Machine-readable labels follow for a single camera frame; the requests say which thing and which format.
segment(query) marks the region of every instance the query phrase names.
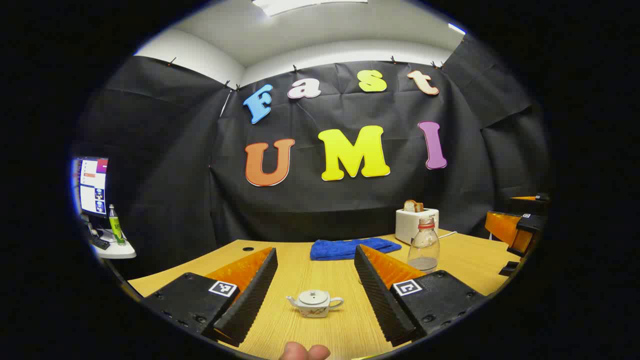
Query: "teapot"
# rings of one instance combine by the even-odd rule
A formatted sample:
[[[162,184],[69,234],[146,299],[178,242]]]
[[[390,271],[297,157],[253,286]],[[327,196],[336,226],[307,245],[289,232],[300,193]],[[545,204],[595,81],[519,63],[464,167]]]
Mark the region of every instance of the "teapot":
[[[307,290],[298,295],[298,300],[292,297],[286,297],[291,305],[300,310],[305,318],[324,318],[328,315],[330,309],[335,309],[344,303],[341,297],[330,297],[328,291]],[[330,306],[330,302],[339,301],[338,304]]]

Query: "white ceiling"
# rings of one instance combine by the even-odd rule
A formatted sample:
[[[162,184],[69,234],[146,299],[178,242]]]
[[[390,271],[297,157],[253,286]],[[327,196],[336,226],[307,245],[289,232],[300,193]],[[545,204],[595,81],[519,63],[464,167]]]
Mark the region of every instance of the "white ceiling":
[[[447,20],[411,0],[308,6],[268,17],[251,0],[213,1],[174,24],[249,67],[287,51],[345,40],[396,40],[454,50]]]

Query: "teapot lid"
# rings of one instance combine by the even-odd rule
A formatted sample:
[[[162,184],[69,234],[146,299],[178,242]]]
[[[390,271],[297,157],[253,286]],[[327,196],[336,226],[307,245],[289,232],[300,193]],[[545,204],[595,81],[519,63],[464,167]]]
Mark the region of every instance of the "teapot lid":
[[[300,293],[298,300],[308,305],[316,305],[323,303],[327,298],[327,294],[322,290],[307,290]]]

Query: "white wall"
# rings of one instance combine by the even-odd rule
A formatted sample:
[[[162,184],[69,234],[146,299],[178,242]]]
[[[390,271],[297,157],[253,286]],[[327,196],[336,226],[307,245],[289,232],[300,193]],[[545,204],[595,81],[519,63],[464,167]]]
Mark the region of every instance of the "white wall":
[[[386,40],[350,40],[315,45],[294,50],[249,66],[238,83],[240,86],[293,70],[346,61],[382,60],[436,65],[445,62],[452,51],[416,44]]]
[[[180,65],[236,87],[244,66],[210,43],[177,29],[167,29],[149,40],[135,55],[148,56]]]

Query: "finger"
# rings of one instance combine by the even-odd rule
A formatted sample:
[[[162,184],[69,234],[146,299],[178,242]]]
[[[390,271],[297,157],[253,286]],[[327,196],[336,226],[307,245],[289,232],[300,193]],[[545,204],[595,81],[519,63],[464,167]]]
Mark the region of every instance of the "finger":
[[[299,343],[290,341],[285,345],[280,360],[307,360],[307,350]]]
[[[314,345],[309,349],[308,360],[325,360],[331,355],[329,349],[324,345]]]

